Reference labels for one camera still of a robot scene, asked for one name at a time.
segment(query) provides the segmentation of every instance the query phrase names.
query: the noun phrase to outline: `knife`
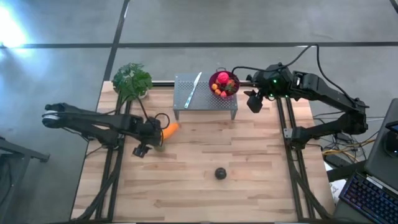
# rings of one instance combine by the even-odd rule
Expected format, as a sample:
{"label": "knife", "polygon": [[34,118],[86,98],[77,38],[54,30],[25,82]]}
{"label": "knife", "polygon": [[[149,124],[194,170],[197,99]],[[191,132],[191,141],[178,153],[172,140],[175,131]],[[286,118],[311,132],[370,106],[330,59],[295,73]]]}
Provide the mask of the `knife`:
{"label": "knife", "polygon": [[187,100],[187,102],[185,103],[185,106],[184,106],[185,109],[188,108],[189,102],[191,102],[191,99],[192,99],[192,96],[193,96],[193,92],[195,91],[195,88],[196,88],[197,85],[198,85],[198,82],[199,82],[199,79],[200,79],[200,75],[201,75],[201,72],[198,74],[197,78],[196,78],[195,81],[193,82],[193,90],[192,90],[191,94],[189,94],[188,100]]}

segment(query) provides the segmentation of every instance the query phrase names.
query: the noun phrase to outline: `black ball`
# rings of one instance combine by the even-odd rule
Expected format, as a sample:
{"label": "black ball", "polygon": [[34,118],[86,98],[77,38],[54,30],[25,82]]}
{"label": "black ball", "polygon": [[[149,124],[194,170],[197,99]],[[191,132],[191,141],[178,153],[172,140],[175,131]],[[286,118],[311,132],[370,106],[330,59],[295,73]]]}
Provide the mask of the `black ball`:
{"label": "black ball", "polygon": [[226,170],[222,167],[217,168],[216,172],[214,173],[218,180],[223,180],[226,177]]}

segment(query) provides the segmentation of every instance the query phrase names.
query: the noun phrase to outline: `butcher block tabletop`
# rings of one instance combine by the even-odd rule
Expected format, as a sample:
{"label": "butcher block tabletop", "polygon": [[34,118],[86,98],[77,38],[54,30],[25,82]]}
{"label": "butcher block tabletop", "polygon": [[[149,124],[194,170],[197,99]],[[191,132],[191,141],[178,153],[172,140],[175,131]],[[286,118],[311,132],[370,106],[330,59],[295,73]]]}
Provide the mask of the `butcher block tabletop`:
{"label": "butcher block tabletop", "polygon": [[[144,158],[136,157],[132,151],[139,142],[126,137],[113,221],[296,221],[276,101],[264,99],[262,110],[254,114],[246,105],[248,97],[243,93],[251,89],[239,89],[234,121],[229,111],[181,111],[180,129],[165,140],[164,152],[150,150]],[[171,122],[177,122],[173,93],[172,87],[153,87],[142,100],[148,115],[167,113]],[[114,110],[117,98],[112,83],[104,82],[97,111]],[[292,104],[297,126],[313,126],[308,101],[292,100]],[[290,125],[287,110],[284,111]],[[132,102],[131,114],[144,117],[136,101]],[[159,119],[162,125],[166,124],[165,118],[159,116]],[[87,152],[99,146],[98,141],[90,141]],[[326,210],[333,213],[320,148],[307,146],[303,157],[311,191]],[[72,218],[81,215],[98,193],[105,158],[106,149],[100,149],[85,159]],[[227,171],[224,180],[215,178],[214,172],[219,167]],[[104,215],[108,211],[108,195]],[[307,217],[302,192],[300,198]]]}

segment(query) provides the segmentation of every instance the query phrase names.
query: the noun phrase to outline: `potted plant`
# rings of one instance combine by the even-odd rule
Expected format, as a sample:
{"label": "potted plant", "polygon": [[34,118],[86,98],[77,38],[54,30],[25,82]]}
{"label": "potted plant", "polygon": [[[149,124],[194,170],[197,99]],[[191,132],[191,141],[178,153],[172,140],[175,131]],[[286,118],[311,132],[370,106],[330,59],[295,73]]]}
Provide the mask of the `potted plant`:
{"label": "potted plant", "polygon": [[142,99],[152,88],[152,77],[143,71],[143,67],[140,63],[128,63],[119,68],[113,77],[113,89],[123,101]]}

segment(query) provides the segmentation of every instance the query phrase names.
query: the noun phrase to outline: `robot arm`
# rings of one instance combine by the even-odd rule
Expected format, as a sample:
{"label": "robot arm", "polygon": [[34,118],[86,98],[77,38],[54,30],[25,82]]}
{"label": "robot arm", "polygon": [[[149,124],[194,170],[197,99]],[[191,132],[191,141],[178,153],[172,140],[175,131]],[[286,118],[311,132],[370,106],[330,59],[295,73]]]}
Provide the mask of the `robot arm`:
{"label": "robot arm", "polygon": [[336,121],[326,124],[311,128],[285,129],[284,134],[290,139],[290,145],[294,149],[303,149],[311,138],[340,132],[362,134],[368,129],[366,105],[359,98],[348,98],[330,88],[315,74],[296,71],[291,73],[287,67],[279,63],[256,72],[253,77],[248,75],[247,80],[258,88],[258,92],[254,90],[245,92],[249,96],[248,106],[253,113],[260,112],[264,97],[269,100],[283,97],[291,97],[296,101],[300,98],[319,100],[345,112]]}
{"label": "robot arm", "polygon": [[160,146],[162,140],[160,121],[152,117],[144,122],[140,116],[101,114],[66,103],[46,105],[45,109],[47,112],[42,120],[44,126],[71,129],[81,133],[84,138],[96,138],[102,145],[111,148],[117,148],[120,134],[125,134],[141,142],[133,151],[139,157],[144,157],[150,149],[146,145]]}

